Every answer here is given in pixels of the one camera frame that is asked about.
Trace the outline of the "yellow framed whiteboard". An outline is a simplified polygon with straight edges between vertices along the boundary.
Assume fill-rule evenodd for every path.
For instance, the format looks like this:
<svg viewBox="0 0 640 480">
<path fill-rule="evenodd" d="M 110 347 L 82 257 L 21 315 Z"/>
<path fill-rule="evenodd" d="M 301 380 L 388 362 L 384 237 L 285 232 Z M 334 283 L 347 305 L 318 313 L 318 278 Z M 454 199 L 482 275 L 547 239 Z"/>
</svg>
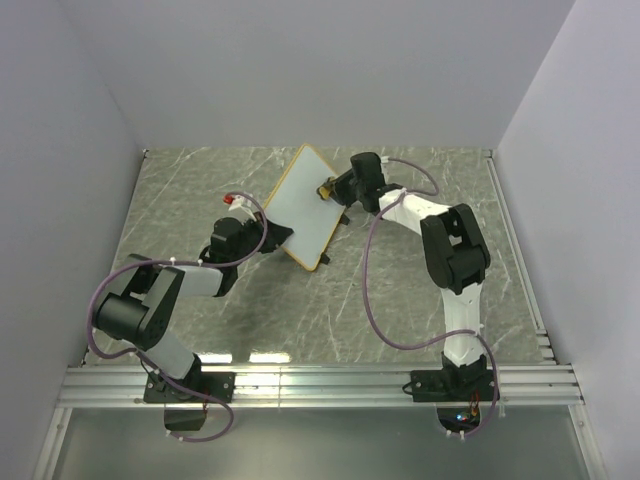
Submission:
<svg viewBox="0 0 640 480">
<path fill-rule="evenodd" d="M 264 203 L 269 221 L 293 230 L 282 249 L 305 270 L 323 261 L 345 208 L 318 190 L 338 177 L 334 168 L 309 144 L 302 145 Z"/>
</svg>

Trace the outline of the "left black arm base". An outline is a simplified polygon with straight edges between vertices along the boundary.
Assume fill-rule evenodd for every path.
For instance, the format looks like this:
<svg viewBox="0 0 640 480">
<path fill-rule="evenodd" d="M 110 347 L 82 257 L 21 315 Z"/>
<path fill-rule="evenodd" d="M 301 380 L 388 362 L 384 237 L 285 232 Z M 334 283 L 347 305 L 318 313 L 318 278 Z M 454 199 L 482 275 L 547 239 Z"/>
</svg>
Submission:
<svg viewBox="0 0 640 480">
<path fill-rule="evenodd" d="M 235 380 L 236 374 L 232 372 L 196 372 L 183 380 L 150 373 L 143 403 L 164 407 L 164 426 L 169 435 L 185 443 L 204 443 L 222 437 L 233 426 L 235 415 L 231 402 Z M 227 423 L 213 435 L 192 436 L 202 431 L 214 406 L 227 412 Z"/>
</svg>

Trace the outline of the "yellow bone-shaped eraser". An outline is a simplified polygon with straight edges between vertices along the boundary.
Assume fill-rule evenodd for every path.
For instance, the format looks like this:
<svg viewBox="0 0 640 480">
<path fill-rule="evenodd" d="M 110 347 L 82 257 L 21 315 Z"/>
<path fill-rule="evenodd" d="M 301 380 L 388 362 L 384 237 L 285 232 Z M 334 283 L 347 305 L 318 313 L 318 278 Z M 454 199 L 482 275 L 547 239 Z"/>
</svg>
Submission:
<svg viewBox="0 0 640 480">
<path fill-rule="evenodd" d="M 326 201 L 331 198 L 334 191 L 335 177 L 328 177 L 317 189 L 316 193 L 323 200 Z"/>
</svg>

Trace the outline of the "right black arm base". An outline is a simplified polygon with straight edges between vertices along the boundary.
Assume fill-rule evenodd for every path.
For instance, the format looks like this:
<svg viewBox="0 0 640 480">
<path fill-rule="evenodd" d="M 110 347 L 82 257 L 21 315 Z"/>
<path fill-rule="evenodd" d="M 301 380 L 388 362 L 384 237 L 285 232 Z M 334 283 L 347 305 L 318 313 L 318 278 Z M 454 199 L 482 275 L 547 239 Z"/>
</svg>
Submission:
<svg viewBox="0 0 640 480">
<path fill-rule="evenodd" d="M 465 376 L 451 370 L 413 370 L 402 392 L 414 403 L 433 403 L 440 425 L 460 438 L 476 431 L 482 423 L 481 403 L 495 407 L 500 392 L 493 372 L 487 369 Z"/>
</svg>

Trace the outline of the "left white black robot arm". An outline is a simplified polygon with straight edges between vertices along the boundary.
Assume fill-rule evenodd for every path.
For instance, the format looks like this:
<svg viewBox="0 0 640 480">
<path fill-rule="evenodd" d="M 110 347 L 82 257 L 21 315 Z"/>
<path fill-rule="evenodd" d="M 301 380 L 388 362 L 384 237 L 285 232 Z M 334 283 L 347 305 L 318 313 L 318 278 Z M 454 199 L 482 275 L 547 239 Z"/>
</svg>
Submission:
<svg viewBox="0 0 640 480">
<path fill-rule="evenodd" d="M 169 331 L 177 300 L 223 297 L 238 280 L 238 266 L 255 253 L 277 250 L 294 230 L 257 212 L 240 220 L 223 217 L 214 223 L 209 244 L 186 265 L 153 264 L 131 254 L 129 269 L 110 280 L 91 306 L 90 326 L 129 344 L 160 374 L 180 402 L 196 399 L 202 390 L 201 360 Z"/>
</svg>

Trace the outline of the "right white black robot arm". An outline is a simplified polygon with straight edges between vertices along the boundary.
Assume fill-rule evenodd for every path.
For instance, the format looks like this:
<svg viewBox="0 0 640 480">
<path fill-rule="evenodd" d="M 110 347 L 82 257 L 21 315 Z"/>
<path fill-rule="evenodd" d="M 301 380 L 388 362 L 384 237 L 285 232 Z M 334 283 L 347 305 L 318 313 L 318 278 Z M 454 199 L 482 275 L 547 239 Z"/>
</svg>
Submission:
<svg viewBox="0 0 640 480">
<path fill-rule="evenodd" d="M 434 202 L 432 198 L 439 194 L 434 177 L 412 162 L 374 152 L 356 154 L 350 162 L 347 172 L 328 178 L 317 193 L 343 207 L 359 203 L 374 216 L 362 264 L 362 298 L 369 323 L 385 344 L 401 351 L 419 350 L 442 341 L 443 366 L 451 368 L 441 376 L 442 389 L 452 399 L 464 399 L 477 385 L 470 368 L 484 367 L 492 359 L 480 333 L 480 298 L 491 256 L 476 216 L 465 203 L 448 206 Z M 386 166 L 390 163 L 420 171 L 433 189 L 427 192 L 389 183 Z M 421 237 L 427 272 L 441 292 L 445 315 L 445 333 L 429 341 L 416 345 L 394 342 L 383 334 L 373 316 L 368 294 L 369 250 L 382 220 Z"/>
</svg>

